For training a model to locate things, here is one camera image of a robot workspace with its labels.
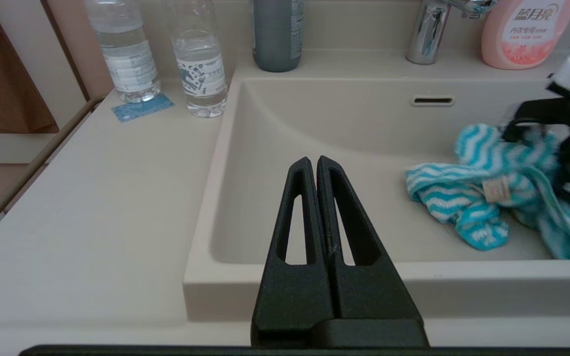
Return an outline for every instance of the blue and white striped towel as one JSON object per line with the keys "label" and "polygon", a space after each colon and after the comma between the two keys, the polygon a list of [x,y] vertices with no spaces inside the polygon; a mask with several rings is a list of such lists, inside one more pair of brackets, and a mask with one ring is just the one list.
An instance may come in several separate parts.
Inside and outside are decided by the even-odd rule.
{"label": "blue and white striped towel", "polygon": [[[410,197],[423,202],[441,223],[454,223],[461,237],[478,250],[507,242],[509,226],[500,207],[540,230],[549,250],[570,259],[570,205],[557,200],[551,178],[558,168],[559,140],[532,133],[522,143],[504,142],[487,125],[465,128],[455,153],[460,165],[420,164],[406,173]],[[484,183],[506,186],[508,194],[488,202]]]}

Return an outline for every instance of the faucet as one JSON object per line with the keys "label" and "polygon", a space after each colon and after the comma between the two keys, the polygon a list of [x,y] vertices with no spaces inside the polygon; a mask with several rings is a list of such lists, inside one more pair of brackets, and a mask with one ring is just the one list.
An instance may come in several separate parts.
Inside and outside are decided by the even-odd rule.
{"label": "faucet", "polygon": [[434,63],[450,14],[450,5],[464,13],[480,15],[491,10],[497,2],[498,0],[421,0],[406,59],[421,65]]}

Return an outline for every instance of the sink basin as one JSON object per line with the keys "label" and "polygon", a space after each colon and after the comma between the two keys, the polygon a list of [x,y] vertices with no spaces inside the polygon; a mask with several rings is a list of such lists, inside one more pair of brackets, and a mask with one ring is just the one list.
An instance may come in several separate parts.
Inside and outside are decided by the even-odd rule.
{"label": "sink basin", "polygon": [[[553,261],[537,232],[505,217],[509,242],[479,252],[411,201],[404,180],[412,165],[455,162],[468,124],[502,124],[514,104],[550,97],[550,69],[397,60],[408,74],[398,76],[383,72],[382,57],[344,68],[326,60],[315,72],[304,62],[289,74],[239,64],[184,274],[190,319],[249,320],[287,170],[320,155],[343,166],[425,320],[570,317],[570,261]],[[287,263],[305,263],[300,205]]]}

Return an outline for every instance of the plastic water bottle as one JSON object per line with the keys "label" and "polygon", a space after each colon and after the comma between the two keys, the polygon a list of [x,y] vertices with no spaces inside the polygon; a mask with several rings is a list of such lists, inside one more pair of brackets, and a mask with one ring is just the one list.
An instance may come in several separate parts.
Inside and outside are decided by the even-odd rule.
{"label": "plastic water bottle", "polygon": [[221,115],[228,85],[212,0],[167,0],[167,10],[188,110],[197,117]]}
{"label": "plastic water bottle", "polygon": [[140,103],[160,94],[136,0],[85,0],[85,7],[120,99]]}

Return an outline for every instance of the wall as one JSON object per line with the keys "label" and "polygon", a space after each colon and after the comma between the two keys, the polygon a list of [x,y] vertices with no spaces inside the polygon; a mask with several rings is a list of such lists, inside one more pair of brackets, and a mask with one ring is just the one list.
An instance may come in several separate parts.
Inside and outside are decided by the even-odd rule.
{"label": "wall", "polygon": [[[139,0],[144,27],[158,71],[176,77],[177,67],[168,36],[163,2]],[[249,50],[247,0],[215,0],[219,36],[226,72],[233,73],[236,51]],[[88,89],[99,93],[112,85],[86,21],[82,0],[49,0],[66,42],[81,70]],[[306,0],[305,38],[307,49],[397,49],[407,47],[417,17],[418,0]],[[462,19],[453,9],[441,50],[479,50],[484,20]],[[570,26],[557,50],[570,49]]]}

